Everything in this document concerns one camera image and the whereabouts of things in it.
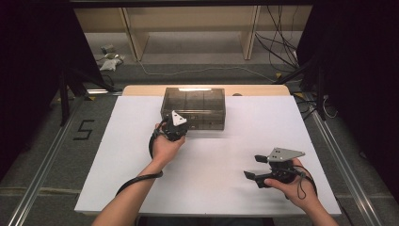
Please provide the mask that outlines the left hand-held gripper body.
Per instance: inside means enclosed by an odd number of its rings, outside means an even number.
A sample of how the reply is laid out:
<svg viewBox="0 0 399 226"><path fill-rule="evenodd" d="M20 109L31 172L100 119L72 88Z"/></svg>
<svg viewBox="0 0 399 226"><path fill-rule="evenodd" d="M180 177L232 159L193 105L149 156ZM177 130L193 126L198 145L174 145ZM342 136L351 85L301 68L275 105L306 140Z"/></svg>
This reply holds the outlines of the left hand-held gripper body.
<svg viewBox="0 0 399 226"><path fill-rule="evenodd" d="M186 135L188 131L187 119L179 115L175 110L167 114L165 120L162 123L162 131L168 140L176 141Z"/></svg>

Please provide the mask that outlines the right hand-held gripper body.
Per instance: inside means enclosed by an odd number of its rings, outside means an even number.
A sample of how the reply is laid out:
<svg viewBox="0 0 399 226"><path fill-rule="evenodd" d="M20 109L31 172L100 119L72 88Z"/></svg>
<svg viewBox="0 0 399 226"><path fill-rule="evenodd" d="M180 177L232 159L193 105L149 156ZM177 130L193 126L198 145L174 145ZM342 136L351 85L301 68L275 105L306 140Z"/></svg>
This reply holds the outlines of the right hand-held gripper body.
<svg viewBox="0 0 399 226"><path fill-rule="evenodd" d="M284 184L290 184L299 175L294 167L293 159L304 155L305 153L301 151L274 148L267 156L272 178Z"/></svg>

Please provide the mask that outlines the smoky clear plastic drawer box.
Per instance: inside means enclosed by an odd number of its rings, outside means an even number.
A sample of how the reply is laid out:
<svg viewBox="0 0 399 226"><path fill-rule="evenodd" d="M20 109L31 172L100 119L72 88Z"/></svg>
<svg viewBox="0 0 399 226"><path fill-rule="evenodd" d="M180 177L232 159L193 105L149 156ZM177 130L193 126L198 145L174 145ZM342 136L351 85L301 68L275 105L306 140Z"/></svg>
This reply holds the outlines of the smoky clear plastic drawer box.
<svg viewBox="0 0 399 226"><path fill-rule="evenodd" d="M161 117L172 111L187 119L189 130L223 130L226 118L225 90L166 88Z"/></svg>

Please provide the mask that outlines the person's left hand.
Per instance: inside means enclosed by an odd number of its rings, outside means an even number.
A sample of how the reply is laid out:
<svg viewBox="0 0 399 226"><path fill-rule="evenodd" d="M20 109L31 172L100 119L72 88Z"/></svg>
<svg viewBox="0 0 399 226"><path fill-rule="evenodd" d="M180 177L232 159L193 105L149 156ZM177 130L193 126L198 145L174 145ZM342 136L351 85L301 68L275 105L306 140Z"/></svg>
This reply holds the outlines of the person's left hand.
<svg viewBox="0 0 399 226"><path fill-rule="evenodd" d="M176 141L170 141L165 136L158 136L152 144L151 166L162 170L178 153L185 143L185 136Z"/></svg>

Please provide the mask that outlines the person's right hand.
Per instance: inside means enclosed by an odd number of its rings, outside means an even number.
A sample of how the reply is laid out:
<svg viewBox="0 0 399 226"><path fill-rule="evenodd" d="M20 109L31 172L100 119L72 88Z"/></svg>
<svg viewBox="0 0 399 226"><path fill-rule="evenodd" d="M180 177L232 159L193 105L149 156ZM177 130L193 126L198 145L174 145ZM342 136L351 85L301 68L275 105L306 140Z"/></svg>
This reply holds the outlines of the person's right hand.
<svg viewBox="0 0 399 226"><path fill-rule="evenodd" d="M306 203L319 202L319 200L309 172L298 158L295 158L293 163L299 175L290 184L284 184L275 179L265 179L264 183L281 191L295 206L302 209Z"/></svg>

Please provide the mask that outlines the white table board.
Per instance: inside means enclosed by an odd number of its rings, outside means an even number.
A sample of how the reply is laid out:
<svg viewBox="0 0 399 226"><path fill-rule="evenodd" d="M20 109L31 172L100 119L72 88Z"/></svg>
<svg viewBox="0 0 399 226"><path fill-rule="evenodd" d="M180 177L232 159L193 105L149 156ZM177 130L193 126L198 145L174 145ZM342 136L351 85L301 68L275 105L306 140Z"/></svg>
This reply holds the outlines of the white table board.
<svg viewBox="0 0 399 226"><path fill-rule="evenodd" d="M120 96L116 101L76 211L100 212L150 162L148 145L161 120L162 98ZM318 197L331 215L341 213L310 136L291 96L231 96L222 131L194 130L165 167L140 212L144 216L288 217L302 210L274 188L246 178L269 170L256 155L276 147L301 151Z"/></svg>

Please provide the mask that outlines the light wooden table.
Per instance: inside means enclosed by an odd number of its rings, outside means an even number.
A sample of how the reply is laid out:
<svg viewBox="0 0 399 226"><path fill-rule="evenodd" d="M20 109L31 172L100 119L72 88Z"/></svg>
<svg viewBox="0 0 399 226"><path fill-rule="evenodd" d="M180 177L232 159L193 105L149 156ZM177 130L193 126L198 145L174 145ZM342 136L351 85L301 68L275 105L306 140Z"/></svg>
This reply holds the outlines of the light wooden table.
<svg viewBox="0 0 399 226"><path fill-rule="evenodd" d="M289 96L290 91L284 85L129 85L123 96L163 96L166 88L224 89L227 96Z"/></svg>

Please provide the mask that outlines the person's dark trousers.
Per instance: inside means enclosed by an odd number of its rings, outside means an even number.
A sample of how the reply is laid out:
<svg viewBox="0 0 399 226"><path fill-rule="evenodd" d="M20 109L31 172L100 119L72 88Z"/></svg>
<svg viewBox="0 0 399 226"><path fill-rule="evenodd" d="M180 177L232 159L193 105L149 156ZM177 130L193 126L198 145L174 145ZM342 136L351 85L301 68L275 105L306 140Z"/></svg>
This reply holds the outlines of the person's dark trousers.
<svg viewBox="0 0 399 226"><path fill-rule="evenodd" d="M275 226L272 218L140 217L135 226Z"/></svg>

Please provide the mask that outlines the short silver bar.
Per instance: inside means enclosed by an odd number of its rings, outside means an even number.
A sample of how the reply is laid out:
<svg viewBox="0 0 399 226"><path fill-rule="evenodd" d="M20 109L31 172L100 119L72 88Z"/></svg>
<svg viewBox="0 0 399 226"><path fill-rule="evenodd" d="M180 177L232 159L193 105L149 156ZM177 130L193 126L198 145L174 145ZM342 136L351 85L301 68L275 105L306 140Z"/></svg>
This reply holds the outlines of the short silver bar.
<svg viewBox="0 0 399 226"><path fill-rule="evenodd" d="M109 91L106 89L87 89L89 95L101 95L101 94L109 94L109 95L121 95L122 91Z"/></svg>

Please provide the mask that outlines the black metal stand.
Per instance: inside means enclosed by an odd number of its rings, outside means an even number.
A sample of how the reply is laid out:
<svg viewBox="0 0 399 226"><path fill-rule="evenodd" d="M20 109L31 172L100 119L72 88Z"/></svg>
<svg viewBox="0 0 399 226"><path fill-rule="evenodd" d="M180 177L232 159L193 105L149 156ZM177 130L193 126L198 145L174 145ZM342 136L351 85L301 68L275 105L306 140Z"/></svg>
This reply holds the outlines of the black metal stand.
<svg viewBox="0 0 399 226"><path fill-rule="evenodd" d="M78 69L63 69L58 77L58 90L61 99L61 126L64 126L70 117L68 89L77 97L85 96L88 94L88 90L85 88L84 82L92 83L109 92L118 91L113 86L106 84L101 74L90 76L88 73Z"/></svg>
<svg viewBox="0 0 399 226"><path fill-rule="evenodd" d="M302 81L300 82L300 89L305 92L316 91L316 111L321 119L324 121L326 115L324 113L323 102L324 102L324 83L325 83L325 72L322 64L316 60L311 59L306 62L303 66L300 66L297 70L289 73L282 78L279 78L274 85L283 85L288 81L303 75Z"/></svg>

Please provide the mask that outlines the white bag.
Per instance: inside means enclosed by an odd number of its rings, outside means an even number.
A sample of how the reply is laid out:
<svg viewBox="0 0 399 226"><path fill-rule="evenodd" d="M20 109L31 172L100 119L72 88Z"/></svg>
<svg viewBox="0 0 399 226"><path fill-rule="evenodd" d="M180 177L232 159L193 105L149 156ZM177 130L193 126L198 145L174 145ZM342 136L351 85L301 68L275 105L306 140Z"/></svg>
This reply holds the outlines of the white bag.
<svg viewBox="0 0 399 226"><path fill-rule="evenodd" d="M108 53L104 56L105 62L101 66L101 71L115 71L117 66L124 62L124 56Z"/></svg>

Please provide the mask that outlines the light wooden shelf unit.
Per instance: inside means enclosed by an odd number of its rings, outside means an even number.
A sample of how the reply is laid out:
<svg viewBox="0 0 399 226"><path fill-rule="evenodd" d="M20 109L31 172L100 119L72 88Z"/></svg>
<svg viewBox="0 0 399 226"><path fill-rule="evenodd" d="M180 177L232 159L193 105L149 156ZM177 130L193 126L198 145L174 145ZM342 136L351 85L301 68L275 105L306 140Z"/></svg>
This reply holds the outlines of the light wooden shelf unit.
<svg viewBox="0 0 399 226"><path fill-rule="evenodd" d="M151 32L239 33L245 60L251 59L257 31L281 23L283 31L302 31L310 6L77 8L75 15L86 33L124 33L135 59L144 54Z"/></svg>

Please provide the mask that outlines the dark curtain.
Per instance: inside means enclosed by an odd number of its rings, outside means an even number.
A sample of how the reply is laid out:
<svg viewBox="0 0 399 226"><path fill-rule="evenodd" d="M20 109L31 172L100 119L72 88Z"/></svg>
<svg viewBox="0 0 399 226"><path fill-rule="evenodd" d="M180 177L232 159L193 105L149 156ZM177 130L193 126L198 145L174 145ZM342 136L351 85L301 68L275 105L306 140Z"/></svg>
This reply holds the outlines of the dark curtain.
<svg viewBox="0 0 399 226"><path fill-rule="evenodd" d="M324 91L399 202L399 0L312 0L297 56L320 53Z"/></svg>
<svg viewBox="0 0 399 226"><path fill-rule="evenodd" d="M0 0L0 180L40 124L60 77L103 82L70 0Z"/></svg>

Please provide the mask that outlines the aluminium floor rail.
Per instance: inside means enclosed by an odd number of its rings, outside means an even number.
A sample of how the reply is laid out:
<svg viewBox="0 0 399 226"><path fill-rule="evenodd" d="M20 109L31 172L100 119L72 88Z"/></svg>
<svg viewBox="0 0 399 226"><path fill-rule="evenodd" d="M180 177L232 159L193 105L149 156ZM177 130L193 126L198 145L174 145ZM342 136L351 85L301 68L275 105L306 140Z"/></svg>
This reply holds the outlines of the aluminium floor rail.
<svg viewBox="0 0 399 226"><path fill-rule="evenodd" d="M327 122L323 121L317 113L312 113L311 116L323 136L332 158L334 159L334 162L336 163L336 166L340 171L366 225L382 226L382 220L378 216L371 200L366 195L366 192L361 186L348 160L343 155L343 151L328 127Z"/></svg>
<svg viewBox="0 0 399 226"><path fill-rule="evenodd" d="M29 184L29 187L25 190L23 197L15 208L13 214L8 221L8 226L23 226L24 222L39 195L40 189L53 166L55 159L61 149L61 146L68 134L72 121L76 115L77 110L84 102L83 97L76 97L72 103L72 112L66 119L65 123L58 129L56 137L53 140L50 148L48 149L43 161L40 164L33 180Z"/></svg>

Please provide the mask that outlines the black frame beam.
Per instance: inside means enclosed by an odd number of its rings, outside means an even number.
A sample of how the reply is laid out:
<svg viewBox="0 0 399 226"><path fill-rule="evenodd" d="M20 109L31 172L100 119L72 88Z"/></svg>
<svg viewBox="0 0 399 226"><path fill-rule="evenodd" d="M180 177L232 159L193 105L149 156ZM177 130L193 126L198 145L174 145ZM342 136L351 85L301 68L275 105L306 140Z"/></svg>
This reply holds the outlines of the black frame beam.
<svg viewBox="0 0 399 226"><path fill-rule="evenodd" d="M307 6L317 0L68 0L75 8Z"/></svg>

